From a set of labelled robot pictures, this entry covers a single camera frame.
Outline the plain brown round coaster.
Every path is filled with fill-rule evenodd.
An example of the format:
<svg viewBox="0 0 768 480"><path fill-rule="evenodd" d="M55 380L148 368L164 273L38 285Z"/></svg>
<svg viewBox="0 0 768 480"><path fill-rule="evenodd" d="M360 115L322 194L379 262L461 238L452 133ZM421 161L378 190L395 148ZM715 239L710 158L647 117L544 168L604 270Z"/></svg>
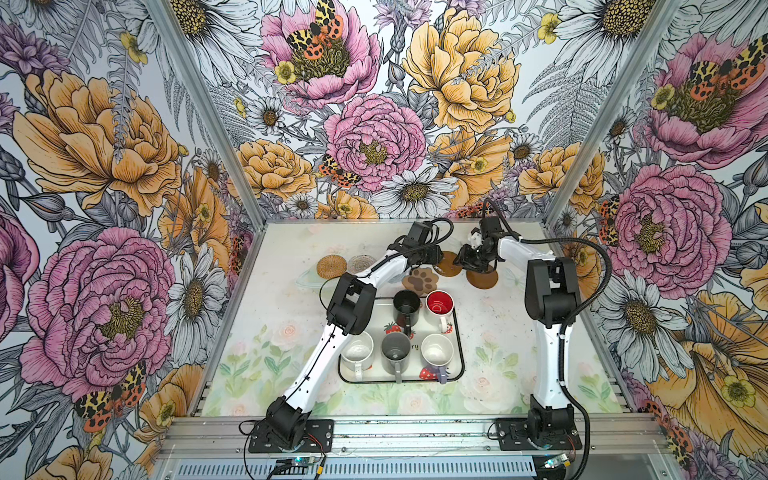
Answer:
<svg viewBox="0 0 768 480"><path fill-rule="evenodd" d="M473 287L481 290L489 290L499 281L499 275L495 270L489 270L485 273L468 271L466 278Z"/></svg>

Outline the cork paw print coaster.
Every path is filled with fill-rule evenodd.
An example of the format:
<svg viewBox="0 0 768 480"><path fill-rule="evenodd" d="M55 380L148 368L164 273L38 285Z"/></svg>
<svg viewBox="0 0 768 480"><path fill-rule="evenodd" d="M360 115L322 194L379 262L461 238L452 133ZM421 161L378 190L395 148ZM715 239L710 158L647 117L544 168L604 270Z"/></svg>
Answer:
<svg viewBox="0 0 768 480"><path fill-rule="evenodd" d="M432 268L416 268L406 275L402 285L419 296L426 296L438 287L439 275Z"/></svg>

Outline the scratched brown round coaster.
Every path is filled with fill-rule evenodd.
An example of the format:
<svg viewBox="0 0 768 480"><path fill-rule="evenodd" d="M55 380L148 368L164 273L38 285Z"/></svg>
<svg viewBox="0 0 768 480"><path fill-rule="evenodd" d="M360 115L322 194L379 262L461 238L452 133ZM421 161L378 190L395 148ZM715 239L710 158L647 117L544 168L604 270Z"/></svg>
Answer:
<svg viewBox="0 0 768 480"><path fill-rule="evenodd" d="M454 263L457 255L452 251L444 251L442 260L434 266L434 270L443 277L455 277L459 275L463 268Z"/></svg>

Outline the woven rattan round coaster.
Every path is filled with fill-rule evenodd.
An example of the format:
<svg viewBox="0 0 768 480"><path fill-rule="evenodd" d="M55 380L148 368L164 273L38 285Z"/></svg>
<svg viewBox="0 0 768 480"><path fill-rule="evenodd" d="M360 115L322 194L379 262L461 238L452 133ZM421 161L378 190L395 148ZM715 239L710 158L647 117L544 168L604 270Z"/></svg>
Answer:
<svg viewBox="0 0 768 480"><path fill-rule="evenodd" d="M340 277L347 271L347 261L344 257L336 254L322 257L316 264L317 275L329 280Z"/></svg>

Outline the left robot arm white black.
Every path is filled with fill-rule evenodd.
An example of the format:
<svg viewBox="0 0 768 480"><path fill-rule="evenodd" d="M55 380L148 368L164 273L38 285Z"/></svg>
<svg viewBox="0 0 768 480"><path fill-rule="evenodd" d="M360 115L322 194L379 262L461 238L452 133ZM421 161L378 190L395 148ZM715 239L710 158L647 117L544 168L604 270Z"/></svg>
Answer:
<svg viewBox="0 0 768 480"><path fill-rule="evenodd" d="M326 325L320 340L294 382L268 406L258 424L259 436L285 450L298 447L331 365L350 341L364 333L371 320L377 288L416 267L435 265L443 259L440 244L451 236L454 227L448 221L448 232L441 235L442 221L414 222L372 266L339 277L325 307Z"/></svg>

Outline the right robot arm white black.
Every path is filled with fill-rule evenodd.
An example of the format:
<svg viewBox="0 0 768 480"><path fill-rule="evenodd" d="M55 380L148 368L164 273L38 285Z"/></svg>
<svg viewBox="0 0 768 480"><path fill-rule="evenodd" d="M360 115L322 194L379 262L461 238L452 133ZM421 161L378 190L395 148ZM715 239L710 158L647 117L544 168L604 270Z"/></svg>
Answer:
<svg viewBox="0 0 768 480"><path fill-rule="evenodd" d="M511 230L505 220L485 217L462 245L454 264L485 273L506 262L525 274L524 307L534 321L537 380L530 396L526 421L503 435L524 436L534 449L580 449L576 406L564 392L572 326L581 304L576 267L572 260L537 249Z"/></svg>

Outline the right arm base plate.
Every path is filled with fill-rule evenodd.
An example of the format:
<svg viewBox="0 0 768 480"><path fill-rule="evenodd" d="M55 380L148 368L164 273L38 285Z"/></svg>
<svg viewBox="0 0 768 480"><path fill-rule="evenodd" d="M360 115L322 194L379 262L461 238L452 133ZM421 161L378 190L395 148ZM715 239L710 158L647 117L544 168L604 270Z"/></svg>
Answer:
<svg viewBox="0 0 768 480"><path fill-rule="evenodd" d="M494 422L497 441L502 451L577 451L583 448L578 431L554 427L529 427L524 418L499 418Z"/></svg>

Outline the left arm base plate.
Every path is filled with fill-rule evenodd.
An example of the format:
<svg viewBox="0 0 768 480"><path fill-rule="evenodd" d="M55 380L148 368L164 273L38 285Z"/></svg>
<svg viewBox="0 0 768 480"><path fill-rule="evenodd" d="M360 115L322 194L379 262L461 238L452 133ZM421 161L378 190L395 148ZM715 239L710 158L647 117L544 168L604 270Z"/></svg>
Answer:
<svg viewBox="0 0 768 480"><path fill-rule="evenodd" d="M246 451L250 454L329 453L334 427L333 420L310 419L288 427L283 433L261 421L248 435Z"/></svg>

